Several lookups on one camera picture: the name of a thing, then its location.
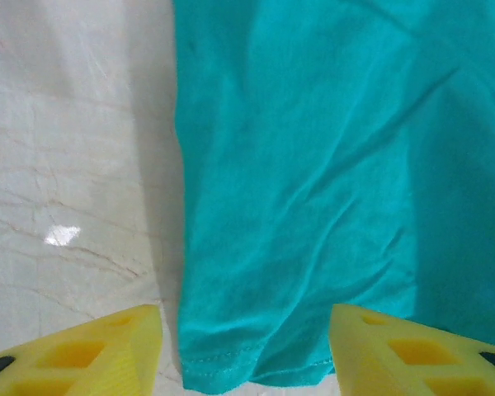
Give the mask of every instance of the teal fabric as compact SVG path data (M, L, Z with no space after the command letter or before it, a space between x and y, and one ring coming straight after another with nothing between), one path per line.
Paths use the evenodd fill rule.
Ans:
M184 385L331 373L335 303L495 343L495 0L175 0Z

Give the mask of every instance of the marble surface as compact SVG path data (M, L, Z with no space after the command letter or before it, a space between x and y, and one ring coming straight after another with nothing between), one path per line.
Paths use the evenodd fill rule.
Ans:
M181 386L182 161L168 0L0 0L0 351L161 308L155 394ZM337 394L246 384L232 395Z

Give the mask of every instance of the teal shirt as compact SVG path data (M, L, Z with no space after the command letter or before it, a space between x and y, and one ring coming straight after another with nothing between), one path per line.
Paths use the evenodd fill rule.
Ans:
M495 343L495 0L175 0L184 385L317 384L335 303Z

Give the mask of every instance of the yellow plastic piece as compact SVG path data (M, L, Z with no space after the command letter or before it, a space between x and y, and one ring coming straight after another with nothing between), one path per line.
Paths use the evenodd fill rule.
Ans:
M495 396L495 346L350 305L330 344L342 396Z
M155 305L114 313L1 352L0 396L149 396L161 343Z

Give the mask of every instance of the white surface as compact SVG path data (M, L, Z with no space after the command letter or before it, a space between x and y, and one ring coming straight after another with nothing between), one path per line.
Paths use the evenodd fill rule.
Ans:
M182 162L168 0L0 0L0 351L159 304L176 369ZM336 394L313 389L232 394Z

